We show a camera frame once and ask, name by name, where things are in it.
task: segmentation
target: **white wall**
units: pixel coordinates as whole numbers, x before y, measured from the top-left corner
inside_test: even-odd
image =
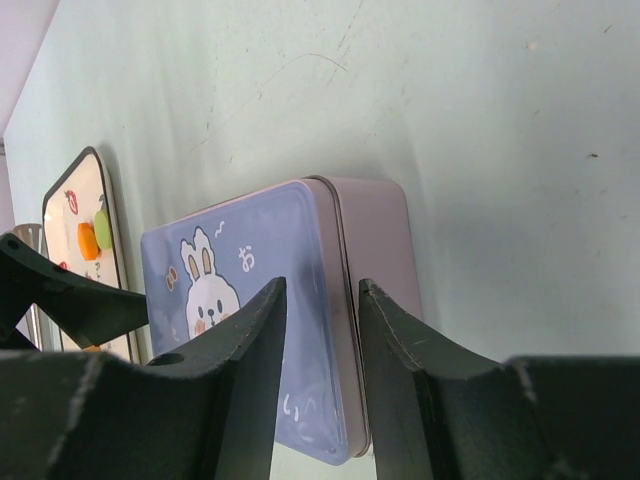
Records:
[[[7,128],[58,1],[0,0],[0,136]]]
[[[7,159],[0,156],[0,234],[14,227]]]

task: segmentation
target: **bunny face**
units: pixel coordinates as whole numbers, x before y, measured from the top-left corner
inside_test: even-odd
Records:
[[[237,312],[240,302],[234,288],[216,273],[211,243],[200,227],[193,244],[182,240],[180,254],[191,280],[185,311],[189,338],[194,338]]]

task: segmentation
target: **white surface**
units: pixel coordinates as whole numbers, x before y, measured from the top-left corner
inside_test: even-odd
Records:
[[[57,6],[58,0],[0,0],[0,137]]]
[[[16,220],[95,145],[142,290],[146,229],[301,175],[392,178],[429,323],[495,359],[640,353],[638,13],[63,0],[5,135]],[[274,478],[330,478],[284,452]]]

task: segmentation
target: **cartoon illustration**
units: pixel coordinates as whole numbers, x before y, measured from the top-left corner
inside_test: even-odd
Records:
[[[78,214],[78,197],[73,190],[67,190],[64,192],[64,196],[67,198],[67,202],[69,203],[69,209],[71,213],[74,215]]]
[[[169,267],[169,274],[167,275],[167,287],[170,292],[173,292],[173,286],[178,281],[178,271],[173,267]]]
[[[193,244],[182,240],[180,255],[191,286],[186,305],[189,338],[200,335],[240,309],[238,294],[218,275],[209,237],[197,227]]]

